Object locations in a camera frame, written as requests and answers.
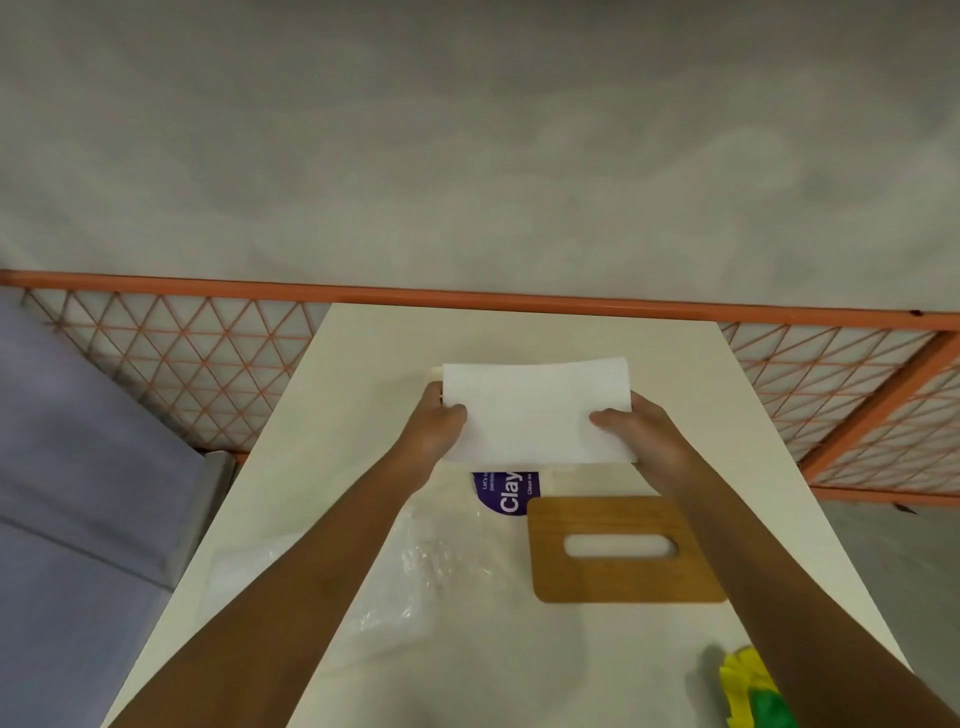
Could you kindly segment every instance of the gray floor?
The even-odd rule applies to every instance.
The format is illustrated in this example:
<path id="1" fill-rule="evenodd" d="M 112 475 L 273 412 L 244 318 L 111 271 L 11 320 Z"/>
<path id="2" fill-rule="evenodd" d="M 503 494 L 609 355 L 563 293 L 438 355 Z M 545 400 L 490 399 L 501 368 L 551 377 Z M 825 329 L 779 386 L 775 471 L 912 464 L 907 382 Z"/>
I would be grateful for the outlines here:
<path id="1" fill-rule="evenodd" d="M 960 508 L 822 506 L 910 665 L 960 713 Z"/>

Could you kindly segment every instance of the table surface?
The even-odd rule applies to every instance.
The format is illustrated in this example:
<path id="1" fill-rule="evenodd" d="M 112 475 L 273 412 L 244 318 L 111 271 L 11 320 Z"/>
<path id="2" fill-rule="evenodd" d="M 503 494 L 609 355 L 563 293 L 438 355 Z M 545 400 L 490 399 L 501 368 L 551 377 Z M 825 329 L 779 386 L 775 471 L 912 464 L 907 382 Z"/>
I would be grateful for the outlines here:
<path id="1" fill-rule="evenodd" d="M 666 407 L 807 572 L 903 660 L 716 324 L 335 304 L 107 722 L 196 631 L 211 557 L 308 527 L 394 441 L 431 368 L 607 356 L 627 358 L 633 388 Z M 653 494 L 627 465 L 545 480 L 563 495 Z M 468 505 L 469 483 L 442 463 L 416 497 Z M 525 519 L 476 519 L 475 546 L 506 555 L 488 592 L 461 584 L 461 598 L 445 595 L 424 643 L 318 672 L 291 726 L 725 724 L 715 668 L 749 641 L 729 603 L 543 604 L 530 589 Z"/>

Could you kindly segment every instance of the wrist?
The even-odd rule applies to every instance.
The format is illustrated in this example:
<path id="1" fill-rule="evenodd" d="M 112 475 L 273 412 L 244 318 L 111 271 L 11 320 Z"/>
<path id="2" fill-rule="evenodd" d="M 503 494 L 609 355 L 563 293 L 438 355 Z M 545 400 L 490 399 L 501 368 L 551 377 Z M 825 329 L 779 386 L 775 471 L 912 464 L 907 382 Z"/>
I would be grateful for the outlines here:
<path id="1" fill-rule="evenodd" d="M 693 448 L 652 467 L 637 463 L 637 469 L 659 493 L 673 498 L 695 489 L 713 473 L 713 468 Z"/>

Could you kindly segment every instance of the orange metal frame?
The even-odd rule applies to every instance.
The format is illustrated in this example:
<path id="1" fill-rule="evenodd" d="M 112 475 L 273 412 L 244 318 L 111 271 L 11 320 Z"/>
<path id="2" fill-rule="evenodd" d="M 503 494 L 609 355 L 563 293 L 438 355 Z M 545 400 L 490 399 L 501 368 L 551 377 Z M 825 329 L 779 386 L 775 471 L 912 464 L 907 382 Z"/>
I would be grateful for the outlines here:
<path id="1" fill-rule="evenodd" d="M 0 270 L 0 285 L 23 288 L 98 290 L 171 296 L 272 299 L 316 303 L 473 308 L 595 316 L 686 319 L 820 327 L 899 328 L 940 331 L 883 386 L 868 397 L 824 442 L 801 462 L 807 479 L 821 473 L 870 429 L 910 399 L 927 381 L 960 355 L 960 313 L 785 307 L 726 303 L 682 303 L 631 299 L 527 296 L 404 288 L 312 285 L 257 281 L 170 279 L 136 276 Z M 919 505 L 960 505 L 960 496 L 866 491 L 814 486 L 824 499 Z"/>

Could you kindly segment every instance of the wooden board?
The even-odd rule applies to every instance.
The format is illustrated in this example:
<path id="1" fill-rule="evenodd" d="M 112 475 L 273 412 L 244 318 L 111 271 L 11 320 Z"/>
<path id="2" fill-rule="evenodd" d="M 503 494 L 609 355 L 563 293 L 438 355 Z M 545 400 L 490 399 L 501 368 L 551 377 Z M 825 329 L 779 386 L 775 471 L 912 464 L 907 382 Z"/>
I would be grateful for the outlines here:
<path id="1" fill-rule="evenodd" d="M 545 602 L 717 602 L 726 596 L 677 507 L 665 497 L 538 497 L 527 505 L 534 593 Z M 665 558 L 573 557 L 573 534 L 658 534 Z"/>

